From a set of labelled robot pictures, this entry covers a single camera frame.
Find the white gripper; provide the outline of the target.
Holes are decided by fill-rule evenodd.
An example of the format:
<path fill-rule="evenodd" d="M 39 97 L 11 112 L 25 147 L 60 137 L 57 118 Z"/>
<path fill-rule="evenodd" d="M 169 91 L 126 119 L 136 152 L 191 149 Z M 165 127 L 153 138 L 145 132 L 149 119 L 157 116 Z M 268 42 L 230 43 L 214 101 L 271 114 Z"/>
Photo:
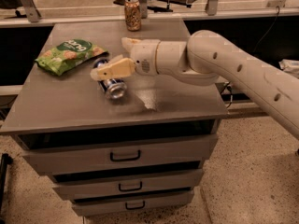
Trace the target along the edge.
<path fill-rule="evenodd" d="M 129 77 L 135 71 L 143 76 L 156 76 L 156 53 L 158 39 L 134 39 L 123 37 L 121 44 L 130 52 L 130 58 L 118 55 L 104 64 L 97 65 L 90 73 L 95 81 Z"/>

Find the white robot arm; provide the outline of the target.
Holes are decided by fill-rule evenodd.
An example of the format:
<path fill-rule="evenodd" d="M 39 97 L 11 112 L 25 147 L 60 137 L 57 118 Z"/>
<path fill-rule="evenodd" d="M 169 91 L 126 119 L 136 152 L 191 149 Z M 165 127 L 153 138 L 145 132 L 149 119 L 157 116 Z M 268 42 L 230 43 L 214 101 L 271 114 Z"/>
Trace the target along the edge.
<path fill-rule="evenodd" d="M 169 75 L 184 83 L 206 86 L 223 77 L 299 138 L 299 79 L 246 53 L 223 36 L 201 30 L 186 41 L 124 37 L 121 43 L 129 56 L 116 56 L 94 68 L 92 79 L 138 73 Z"/>

